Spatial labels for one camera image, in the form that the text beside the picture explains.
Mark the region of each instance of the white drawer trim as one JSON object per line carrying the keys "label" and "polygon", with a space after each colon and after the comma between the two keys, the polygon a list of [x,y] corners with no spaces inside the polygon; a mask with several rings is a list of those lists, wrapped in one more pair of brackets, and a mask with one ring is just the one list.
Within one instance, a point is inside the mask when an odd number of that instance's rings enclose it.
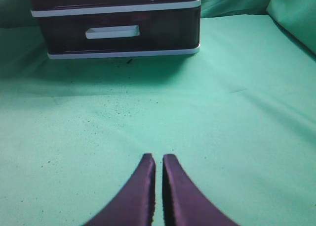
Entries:
{"label": "white drawer trim", "polygon": [[188,2],[153,3],[153,4],[141,4],[141,5],[112,6],[112,7],[89,7],[89,8],[41,10],[41,11],[31,10],[31,13],[33,17],[55,17],[55,16],[73,16],[73,15],[87,15],[87,14],[100,14],[100,13],[183,9],[183,8],[198,7],[200,5],[201,5],[201,0],[195,0],[195,1],[188,1]]}
{"label": "white drawer trim", "polygon": [[111,58],[111,57],[195,54],[197,52],[199,52],[199,45],[193,49],[108,52],[108,53],[48,54],[48,57],[50,59],[91,59],[91,58]]}

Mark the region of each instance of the mint green cloth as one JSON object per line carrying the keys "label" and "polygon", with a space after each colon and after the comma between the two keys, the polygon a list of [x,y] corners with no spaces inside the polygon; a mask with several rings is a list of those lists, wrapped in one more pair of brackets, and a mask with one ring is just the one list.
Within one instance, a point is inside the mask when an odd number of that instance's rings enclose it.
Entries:
{"label": "mint green cloth", "polygon": [[316,53],[316,0],[271,0],[267,11]]}
{"label": "mint green cloth", "polygon": [[0,225],[79,226],[175,153],[242,226],[315,226],[316,62],[268,16],[202,19],[193,56],[49,60],[0,29]]}

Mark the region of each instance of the drawer handle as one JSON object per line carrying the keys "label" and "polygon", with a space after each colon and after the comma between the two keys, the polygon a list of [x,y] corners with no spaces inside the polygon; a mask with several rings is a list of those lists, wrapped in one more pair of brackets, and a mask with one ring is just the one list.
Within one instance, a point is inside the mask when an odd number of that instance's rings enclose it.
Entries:
{"label": "drawer handle", "polygon": [[135,37],[139,36],[139,27],[120,26],[120,27],[98,27],[90,28],[85,32],[85,36],[90,39],[105,39],[118,37]]}

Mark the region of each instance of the purple object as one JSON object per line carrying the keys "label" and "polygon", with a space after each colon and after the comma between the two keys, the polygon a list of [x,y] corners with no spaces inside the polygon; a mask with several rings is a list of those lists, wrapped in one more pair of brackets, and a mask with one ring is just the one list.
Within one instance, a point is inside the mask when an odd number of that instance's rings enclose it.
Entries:
{"label": "purple object", "polygon": [[[151,226],[155,210],[156,165],[144,154],[125,186],[85,226]],[[237,226],[199,191],[175,155],[163,158],[165,226]]]}
{"label": "purple object", "polygon": [[125,186],[85,226],[150,226],[155,210],[155,173],[152,155],[144,154]]}
{"label": "purple object", "polygon": [[163,157],[162,199],[166,226],[237,226],[190,180],[177,157]]}

